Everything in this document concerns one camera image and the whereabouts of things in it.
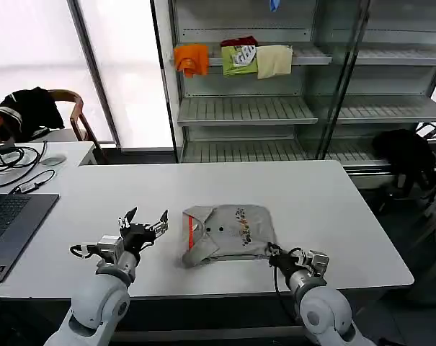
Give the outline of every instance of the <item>black cloth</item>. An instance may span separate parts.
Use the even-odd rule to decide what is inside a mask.
[[[436,185],[436,158],[428,142],[410,130],[392,130],[373,139],[373,148],[387,159],[399,174],[405,174],[404,194],[416,182],[423,190]]]
[[[62,117],[48,90],[36,87],[19,90],[5,97],[0,104],[0,117],[12,132],[16,142],[34,139],[35,131],[45,128],[64,128]],[[7,141],[9,131],[0,130],[0,139]]]

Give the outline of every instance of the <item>computer mouse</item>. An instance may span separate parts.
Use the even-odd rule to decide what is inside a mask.
[[[43,166],[52,167],[63,163],[65,160],[67,160],[67,157],[65,155],[58,154],[55,156],[47,157],[46,159],[43,159],[40,163]]]

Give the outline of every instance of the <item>gray t-shirt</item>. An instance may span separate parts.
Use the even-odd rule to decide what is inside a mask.
[[[267,243],[276,243],[270,213],[258,205],[191,207],[183,211],[182,229],[187,240],[182,261],[188,267],[268,257]]]

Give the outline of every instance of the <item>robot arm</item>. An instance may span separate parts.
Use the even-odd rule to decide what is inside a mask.
[[[140,252],[153,245],[168,229],[168,211],[152,226],[131,223],[135,212],[136,208],[119,219],[121,236],[104,236],[97,244],[71,247],[71,252],[82,259],[93,254],[102,259],[95,275],[72,297],[71,307],[59,330],[45,346],[109,344],[130,305],[128,287],[135,280]]]
[[[270,244],[272,266],[280,269],[295,299],[307,337],[321,346],[372,346],[352,320],[347,299],[326,285],[324,273],[329,258],[321,252],[294,249],[283,251]]]

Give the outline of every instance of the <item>shelf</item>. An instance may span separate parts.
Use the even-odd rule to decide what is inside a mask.
[[[318,141],[303,141],[302,144],[309,156],[313,156],[319,147]],[[376,157],[369,138],[333,138],[325,159],[339,161],[344,167],[389,165],[387,161]]]
[[[181,103],[179,126],[315,124],[301,97],[192,97]]]
[[[222,66],[221,46],[219,43],[203,43],[208,46],[210,66]],[[291,45],[293,47],[292,65],[329,65],[332,61],[331,56],[322,53],[312,43],[261,43],[260,45]]]
[[[436,66],[436,45],[364,44],[356,64]]]
[[[294,140],[189,142],[182,161],[245,162],[305,160],[304,150]]]
[[[329,98],[319,104],[325,109]],[[436,121],[436,103],[422,95],[346,96],[338,124],[428,123]]]

